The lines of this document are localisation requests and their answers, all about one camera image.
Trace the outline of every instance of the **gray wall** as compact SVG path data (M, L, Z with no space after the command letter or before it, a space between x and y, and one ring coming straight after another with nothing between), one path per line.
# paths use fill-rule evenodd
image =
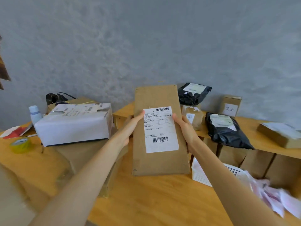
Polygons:
M144 85L201 83L243 97L240 116L301 129L301 0L0 0L12 82L0 127L65 91L117 110Z

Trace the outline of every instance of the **barcode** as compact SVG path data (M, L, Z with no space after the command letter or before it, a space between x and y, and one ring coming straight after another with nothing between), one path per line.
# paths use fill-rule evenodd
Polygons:
M161 143L161 142L167 142L168 137L155 137L153 138L154 143Z
M166 111L166 110L169 110L169 107L157 108L157 112L158 111Z

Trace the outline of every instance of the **tape roll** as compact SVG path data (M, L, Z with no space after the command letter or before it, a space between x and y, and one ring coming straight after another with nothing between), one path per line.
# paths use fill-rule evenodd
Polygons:
M29 152L32 149L32 144L28 138L23 138L11 143L9 147L14 153L22 154Z

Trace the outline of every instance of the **black plastic mailer bag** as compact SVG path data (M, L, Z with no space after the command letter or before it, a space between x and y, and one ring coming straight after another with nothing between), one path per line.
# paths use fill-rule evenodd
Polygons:
M178 89L181 105L198 105L212 90L210 86L195 83L186 83Z
M235 119L206 113L205 120L212 141L234 148L254 149Z

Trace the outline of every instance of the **light blue bottle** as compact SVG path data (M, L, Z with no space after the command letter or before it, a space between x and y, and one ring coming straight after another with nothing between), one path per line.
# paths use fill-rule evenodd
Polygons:
M39 108L36 105L30 106L29 111L33 125L35 125L35 123L37 123L40 119L43 118L43 115L41 114Z

